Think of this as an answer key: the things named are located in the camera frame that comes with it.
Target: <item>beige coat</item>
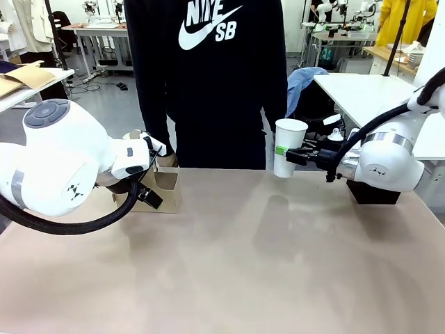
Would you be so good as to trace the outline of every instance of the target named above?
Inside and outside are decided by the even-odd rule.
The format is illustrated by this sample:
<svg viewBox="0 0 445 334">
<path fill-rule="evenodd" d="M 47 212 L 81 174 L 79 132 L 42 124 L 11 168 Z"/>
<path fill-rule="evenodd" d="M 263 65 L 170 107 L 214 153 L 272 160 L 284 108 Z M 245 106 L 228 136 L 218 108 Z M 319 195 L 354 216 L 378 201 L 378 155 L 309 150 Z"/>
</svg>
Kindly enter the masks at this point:
<svg viewBox="0 0 445 334">
<path fill-rule="evenodd" d="M 13 31 L 9 33 L 11 51 L 26 49 L 27 42 L 23 29 L 27 29 L 28 27 L 22 27 L 20 25 L 13 0 L 0 0 L 0 11 L 5 21 L 0 22 L 0 33 L 8 33 L 9 26 L 11 24 L 14 25 Z M 53 33 L 45 6 L 45 0 L 31 1 L 31 23 L 33 36 L 38 42 L 52 42 Z"/>
</svg>

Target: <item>paper cup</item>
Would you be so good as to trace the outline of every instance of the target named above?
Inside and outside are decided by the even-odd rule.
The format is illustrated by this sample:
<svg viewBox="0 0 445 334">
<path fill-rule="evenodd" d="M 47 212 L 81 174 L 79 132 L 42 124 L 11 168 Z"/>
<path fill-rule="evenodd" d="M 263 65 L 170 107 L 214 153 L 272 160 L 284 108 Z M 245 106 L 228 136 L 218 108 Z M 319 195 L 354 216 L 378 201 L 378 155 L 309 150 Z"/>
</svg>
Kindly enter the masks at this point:
<svg viewBox="0 0 445 334">
<path fill-rule="evenodd" d="M 300 120 L 284 119 L 278 120 L 277 134 L 275 136 L 275 160 L 273 163 L 273 173 L 278 177 L 292 177 L 295 164 L 288 162 L 285 155 L 277 152 L 301 148 L 305 139 L 307 124 Z"/>
</svg>

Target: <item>white swoosh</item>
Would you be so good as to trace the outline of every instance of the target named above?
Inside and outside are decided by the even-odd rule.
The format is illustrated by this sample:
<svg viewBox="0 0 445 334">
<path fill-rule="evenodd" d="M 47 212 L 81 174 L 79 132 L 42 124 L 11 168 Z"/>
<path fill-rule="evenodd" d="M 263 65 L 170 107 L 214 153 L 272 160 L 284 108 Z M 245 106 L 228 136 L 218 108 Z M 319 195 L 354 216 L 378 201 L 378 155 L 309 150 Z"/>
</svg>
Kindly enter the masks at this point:
<svg viewBox="0 0 445 334">
<path fill-rule="evenodd" d="M 228 12 L 224 15 L 219 15 L 217 18 L 209 22 L 204 28 L 202 28 L 199 31 L 196 31 L 195 33 L 188 33 L 186 30 L 186 20 L 182 22 L 181 30 L 179 31 L 179 45 L 182 49 L 188 51 L 192 48 L 199 45 L 203 40 L 206 39 L 206 37 L 212 32 L 212 30 L 215 29 L 219 23 L 227 19 L 230 15 L 235 13 L 239 8 L 242 6 L 239 6 L 238 8 L 233 9 L 232 11 Z"/>
</svg>

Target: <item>black hoodie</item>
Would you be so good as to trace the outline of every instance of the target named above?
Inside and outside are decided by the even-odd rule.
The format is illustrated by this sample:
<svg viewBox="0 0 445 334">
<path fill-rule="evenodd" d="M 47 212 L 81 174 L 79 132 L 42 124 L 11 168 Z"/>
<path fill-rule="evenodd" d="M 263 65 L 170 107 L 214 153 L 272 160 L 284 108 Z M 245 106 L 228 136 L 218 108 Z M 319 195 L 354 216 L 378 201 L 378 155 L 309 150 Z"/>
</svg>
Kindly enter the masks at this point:
<svg viewBox="0 0 445 334">
<path fill-rule="evenodd" d="M 167 113 L 178 143 L 262 135 L 262 107 L 275 131 L 286 114 L 281 0 L 126 0 L 125 15 L 154 138 L 169 143 Z"/>
</svg>

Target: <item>yellow jacket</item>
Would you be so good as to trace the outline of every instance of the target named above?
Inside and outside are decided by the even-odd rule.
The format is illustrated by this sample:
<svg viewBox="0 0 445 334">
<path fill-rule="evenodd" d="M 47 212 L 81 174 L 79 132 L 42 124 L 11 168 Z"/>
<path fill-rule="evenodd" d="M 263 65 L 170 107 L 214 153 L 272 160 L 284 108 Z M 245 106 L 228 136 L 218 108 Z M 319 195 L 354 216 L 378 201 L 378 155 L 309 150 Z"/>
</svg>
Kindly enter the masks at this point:
<svg viewBox="0 0 445 334">
<path fill-rule="evenodd" d="M 396 41 L 406 0 L 384 0 L 380 14 L 380 32 L 375 45 L 385 46 Z M 422 26 L 428 23 L 437 12 L 435 0 L 411 0 L 401 42 L 411 44 L 419 37 Z"/>
</svg>

